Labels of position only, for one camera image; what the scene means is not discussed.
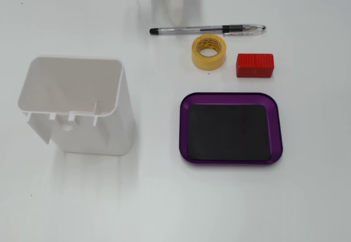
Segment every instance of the table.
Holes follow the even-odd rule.
[[[165,0],[0,1],[0,241],[351,241],[351,0],[185,0],[183,25],[256,23],[227,60],[191,62],[196,36]],[[273,53],[271,79],[236,78],[238,53]],[[17,107],[38,55],[120,58],[136,138],[126,156],[64,154]],[[178,149],[193,92],[262,92],[280,112],[276,164],[193,166]]]

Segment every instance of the pen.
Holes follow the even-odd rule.
[[[152,35],[178,35],[185,33],[223,33],[225,36],[232,35],[258,35],[265,31],[264,25],[258,24],[230,24],[219,26],[193,26],[193,27],[167,27],[152,28]]]

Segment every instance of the clear pen barrel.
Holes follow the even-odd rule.
[[[193,27],[168,27],[158,28],[159,35],[173,35],[185,33],[213,33],[223,32],[222,26],[193,26]]]

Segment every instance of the masking tape roll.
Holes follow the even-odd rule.
[[[212,57],[206,57],[200,52],[205,49],[213,49],[217,52]],[[227,47],[222,38],[217,35],[201,35],[193,42],[193,63],[200,69],[210,71],[223,65]]]

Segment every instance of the purple tray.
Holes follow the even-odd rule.
[[[262,105],[267,112],[271,157],[266,161],[193,160],[188,156],[188,112],[193,104],[206,105]],[[194,93],[186,96],[180,105],[179,150],[183,158],[193,164],[273,164],[283,152],[278,106],[273,98],[263,93]]]

